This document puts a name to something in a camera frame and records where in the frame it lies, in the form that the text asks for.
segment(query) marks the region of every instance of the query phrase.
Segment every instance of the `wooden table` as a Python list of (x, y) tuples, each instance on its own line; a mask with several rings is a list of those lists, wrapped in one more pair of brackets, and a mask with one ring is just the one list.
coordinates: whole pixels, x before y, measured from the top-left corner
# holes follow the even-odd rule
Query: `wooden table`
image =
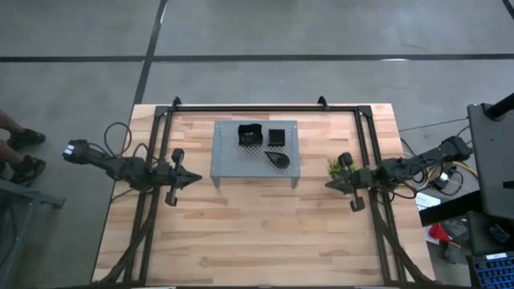
[[(391, 105), (371, 105), (382, 157), (402, 156)], [(138, 143), (148, 143), (154, 108), (135, 106), (130, 123), (133, 142), (127, 155)], [(223, 180), (216, 190), (209, 178), (216, 120), (297, 120), (302, 175), (298, 187), (292, 189), (285, 180), (235, 179)], [(371, 153), (366, 123), (364, 127)], [(164, 203), (168, 188), (163, 189), (147, 285), (382, 284), (369, 206), (352, 213), (349, 196), (324, 187), (328, 158), (348, 151), (361, 164), (352, 113), (175, 112), (168, 160), (174, 148), (184, 149), (183, 165), (203, 179), (178, 191), (177, 207)], [(113, 195), (127, 188), (118, 182)], [(367, 193), (361, 196), (367, 203)], [(109, 272), (129, 244), (136, 203), (134, 192), (111, 204), (94, 280)], [(414, 200), (396, 197), (393, 209), (401, 244), (420, 269), (434, 278)], [(390, 250), (388, 254), (394, 272)], [(136, 260), (135, 274), (138, 267)]]

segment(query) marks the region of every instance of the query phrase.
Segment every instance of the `wire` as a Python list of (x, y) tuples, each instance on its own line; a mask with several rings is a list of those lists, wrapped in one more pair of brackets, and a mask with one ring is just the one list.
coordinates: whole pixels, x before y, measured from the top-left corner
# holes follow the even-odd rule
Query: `wire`
[[(127, 133), (128, 133), (128, 143), (127, 143), (126, 147), (121, 150), (121, 153), (118, 153), (118, 154), (115, 154), (111, 150), (111, 147), (109, 146), (109, 143), (107, 142), (107, 134), (109, 132), (109, 129), (111, 129), (115, 125), (121, 125), (122, 127), (126, 128), (127, 129)], [(124, 124), (124, 123), (121, 123), (121, 122), (117, 121), (117, 122), (114, 122), (114, 123), (110, 124), (105, 129), (105, 131), (104, 131), (104, 145), (105, 145), (105, 148), (111, 153), (111, 155), (113, 157), (120, 157), (124, 152), (126, 152), (129, 149), (131, 143), (132, 143), (132, 131), (130, 130), (130, 128), (128, 127), (127, 124)]]
[(441, 175), (443, 174), (442, 171), (443, 171), (443, 164), (439, 164), (439, 165), (436, 165), (434, 167), (432, 167), (431, 169), (426, 169), (427, 171), (427, 174), (426, 174), (426, 181), (425, 181), (425, 184), (421, 187), (421, 189), (418, 189), (418, 192), (421, 192), (425, 189), (429, 189), (430, 188), (430, 183), (433, 181), (431, 179), (432, 177), (432, 173), (434, 172), (434, 170), (436, 170), (437, 168), (439, 168), (441, 170), (441, 173), (439, 173), (438, 175), (438, 178), (441, 177)]
[(9, 247), (9, 250), (7, 251), (6, 255), (4, 256), (4, 258), (2, 259), (2, 261), (0, 262), (0, 269), (3, 267), (3, 265), (6, 263), (7, 259), (9, 258), (10, 256), (10, 253), (12, 252), (12, 250), (14, 249), (14, 245), (16, 245), (16, 238), (18, 237), (18, 230), (16, 229), (16, 220), (15, 220), (15, 216), (14, 216), (14, 209), (13, 209), (13, 205), (10, 201), (7, 201), (9, 202), (8, 206), (9, 206), (9, 213), (10, 213), (10, 221), (12, 222), (12, 228), (13, 228), (13, 242), (10, 244), (10, 247)]
[[(133, 156), (133, 157), (135, 157), (135, 156), (136, 156), (137, 150), (138, 150), (139, 148), (141, 148), (141, 147), (145, 148), (147, 153), (148, 153), (148, 152), (149, 152), (149, 150), (150, 150), (146, 144), (144, 144), (144, 143), (140, 143), (140, 144), (136, 145), (136, 148), (134, 149), (134, 153), (132, 154), (132, 156)], [(159, 160), (158, 158), (156, 158), (156, 157), (154, 157), (154, 156), (152, 156), (152, 158), (153, 158), (155, 161), (158, 161), (158, 160)]]
[[(441, 173), (439, 174), (438, 178), (441, 177), (441, 174), (443, 174), (442, 173), (442, 171), (443, 171), (443, 163), (439, 163), (438, 160), (436, 160), (434, 158), (425, 158), (425, 159), (422, 159), (421, 161), (423, 161), (425, 164), (427, 164), (428, 161), (433, 161), (434, 162), (434, 164), (429, 165), (429, 168), (426, 169), (426, 175), (423, 176), (424, 178), (426, 178), (426, 180), (428, 182), (431, 181), (431, 179), (430, 179), (430, 171), (435, 169), (435, 168), (438, 168), (438, 167), (441, 168)], [(422, 166), (419, 163), (417, 163), (416, 165), (418, 167), (422, 168)]]
[[(392, 203), (392, 202), (393, 202), (393, 200), (394, 200), (394, 196), (395, 196), (395, 195), (393, 194), (392, 198), (389, 200), (389, 203)], [(377, 201), (378, 201), (380, 204), (384, 205), (384, 202), (383, 202), (383, 201), (380, 201), (380, 198), (378, 198), (378, 197), (377, 197)]]
[(109, 153), (107, 153), (107, 151), (106, 151), (104, 148), (102, 148), (101, 146), (99, 146), (99, 145), (97, 145), (97, 144), (95, 144), (95, 143), (88, 143), (88, 145), (91, 145), (91, 146), (94, 146), (94, 147), (98, 148), (99, 150), (101, 150), (101, 151), (102, 151), (103, 153), (105, 153), (106, 155), (108, 155), (108, 154), (109, 154)]
[(417, 156), (417, 154), (416, 154), (416, 153), (414, 152), (414, 150), (410, 147), (410, 145), (409, 145), (409, 144), (407, 144), (407, 142), (406, 142), (404, 139), (400, 138), (400, 140), (401, 140), (401, 141), (402, 141), (402, 143), (403, 143), (403, 144), (405, 144), (405, 146), (410, 150), (410, 152), (412, 153), (412, 155), (416, 157), (416, 156)]
[(392, 189), (385, 189), (385, 191), (393, 194), (393, 196), (399, 196), (399, 197), (402, 197), (402, 198), (405, 198), (405, 199), (415, 199), (418, 196), (418, 192), (417, 191), (414, 191), (414, 195), (412, 195), (412, 196), (406, 196), (406, 195), (402, 195), (400, 193), (396, 193)]
[(123, 197), (124, 195), (126, 195), (127, 193), (130, 193), (132, 192), (134, 189), (127, 189), (126, 191), (124, 191), (123, 193), (120, 193), (119, 195), (116, 195), (115, 197), (113, 197), (111, 199), (111, 202), (113, 202), (114, 200), (116, 200), (117, 198), (119, 197)]
[(460, 189), (462, 189), (463, 184), (464, 184), (464, 176), (461, 174), (461, 172), (460, 172), (460, 171), (455, 171), (455, 174), (460, 175), (460, 183), (458, 183), (458, 182), (456, 182), (456, 181), (452, 181), (452, 180), (450, 180), (450, 179), (448, 179), (448, 181), (450, 181), (450, 182), (452, 182), (452, 183), (454, 183), (454, 184), (459, 185), (459, 187), (457, 187), (457, 189), (456, 189), (455, 191), (451, 192), (451, 193), (446, 193), (446, 192), (443, 192), (443, 190), (442, 190), (442, 189), (438, 189), (438, 191), (439, 191), (440, 193), (442, 193), (442, 194), (443, 194), (443, 195), (445, 195), (445, 196), (451, 197), (451, 196), (455, 196), (455, 195), (460, 191)]
[(435, 123), (435, 124), (426, 124), (426, 125), (421, 125), (421, 126), (417, 126), (417, 127), (413, 127), (413, 128), (404, 128), (404, 129), (399, 129), (398, 131), (399, 131), (399, 132), (406, 132), (406, 131), (410, 131), (410, 130), (413, 130), (413, 129), (418, 129), (418, 128), (429, 128), (429, 127), (436, 126), (436, 125), (441, 125), (441, 124), (450, 124), (450, 123), (453, 123), (453, 122), (456, 122), (456, 121), (462, 121), (462, 120), (467, 120), (467, 117), (463, 117), (463, 118), (461, 118), (461, 119), (456, 119), (456, 120), (441, 121), (441, 122), (438, 122), (438, 123)]
[[(414, 154), (412, 154), (412, 153), (408, 153), (408, 152), (405, 152), (405, 153), (406, 153), (406, 154), (408, 154), (408, 155), (410, 155), (410, 156), (412, 156), (412, 157), (415, 157), (415, 155), (414, 155)], [(420, 186), (419, 188), (416, 188), (416, 190), (423, 189), (423, 188), (425, 188), (427, 185), (428, 185), (428, 178), (425, 180), (425, 183), (424, 183), (422, 186)]]
[[(425, 181), (426, 179), (426, 171), (425, 169), (423, 169), (423, 167), (417, 163), (410, 163), (411, 166), (410, 166), (410, 169), (409, 169), (409, 174), (412, 176), (412, 181), (415, 182), (416, 184), (421, 184)], [(419, 168), (419, 171), (421, 172), (422, 174), (422, 177), (421, 177), (421, 180), (416, 180), (414, 178), (414, 168)]]
[(469, 128), (469, 125), (465, 126), (463, 129), (461, 129), (461, 130), (460, 130), (460, 132), (459, 132), (459, 133), (457, 133), (457, 136), (458, 136), (458, 137), (460, 137), (460, 134), (461, 134), (461, 133), (463, 133), (463, 132), (465, 132), (465, 131), (466, 131), (466, 129), (468, 129), (468, 128)]
[(478, 180), (478, 178), (479, 178), (479, 174), (478, 174), (474, 169), (472, 169), (472, 168), (470, 168), (469, 166), (467, 166), (466, 164), (464, 164), (462, 161), (453, 161), (453, 162), (452, 162), (452, 164), (457, 165), (457, 166), (459, 166), (459, 167), (461, 167), (461, 168), (466, 169), (468, 172), (472, 173), (472, 174), (473, 174), (473, 176), (475, 176), (475, 177), (476, 177), (476, 179)]

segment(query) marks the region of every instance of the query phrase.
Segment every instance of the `metal leg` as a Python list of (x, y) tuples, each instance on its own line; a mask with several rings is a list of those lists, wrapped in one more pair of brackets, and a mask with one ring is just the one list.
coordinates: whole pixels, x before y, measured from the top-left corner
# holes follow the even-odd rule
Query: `metal leg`
[(292, 177), (291, 178), (291, 187), (294, 189), (298, 186), (298, 181), (300, 180), (299, 177)]
[(419, 216), (421, 217), (422, 225), (428, 226), (449, 218), (464, 215), (469, 211), (482, 212), (480, 191), (457, 197), (451, 201), (445, 201), (441, 205), (426, 208), (419, 212)]
[(219, 189), (221, 179), (219, 177), (212, 177), (212, 182), (214, 183), (214, 187), (216, 187), (216, 189)]
[(38, 190), (26, 188), (4, 180), (0, 180), (0, 192), (7, 193), (10, 196), (27, 197), (34, 201), (40, 201), (41, 203), (51, 205), (54, 209), (63, 208), (64, 201), (66, 200), (61, 197), (52, 197), (45, 193), (40, 193)]
[(62, 209), (64, 206), (64, 202), (66, 199), (61, 197), (52, 197), (44, 193), (33, 192), (35, 199), (40, 201), (41, 203), (51, 205), (54, 209)]

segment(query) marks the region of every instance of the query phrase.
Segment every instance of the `gray metal stand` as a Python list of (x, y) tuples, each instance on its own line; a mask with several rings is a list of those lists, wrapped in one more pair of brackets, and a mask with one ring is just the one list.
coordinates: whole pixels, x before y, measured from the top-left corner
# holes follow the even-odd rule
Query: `gray metal stand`
[(2, 213), (3, 222), (7, 223), (6, 216), (10, 214), (9, 223), (13, 228), (3, 226), (2, 246), (0, 246), (0, 289), (12, 288), (14, 273), (22, 256), (22, 249), (28, 239), (28, 226), (38, 204), (48, 204), (54, 209), (61, 209), (64, 199), (52, 197), (39, 192), (37, 189), (26, 188), (8, 181), (0, 180), (0, 207), (6, 210)]
[[(239, 145), (240, 124), (261, 124), (263, 144), (243, 147)], [(283, 129), (285, 146), (269, 146), (269, 129)], [(286, 169), (276, 168), (264, 152), (283, 153), (291, 164)], [(300, 179), (300, 144), (298, 124), (295, 120), (218, 120), (214, 125), (210, 177), (219, 189), (222, 177), (290, 178), (295, 188)]]

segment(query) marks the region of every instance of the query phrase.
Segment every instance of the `small potted plant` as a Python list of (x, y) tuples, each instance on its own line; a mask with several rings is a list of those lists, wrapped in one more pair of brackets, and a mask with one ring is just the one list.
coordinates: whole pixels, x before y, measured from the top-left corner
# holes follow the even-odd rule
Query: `small potted plant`
[(337, 160), (328, 159), (328, 175), (332, 180), (336, 179), (343, 173), (343, 167), (339, 165)]

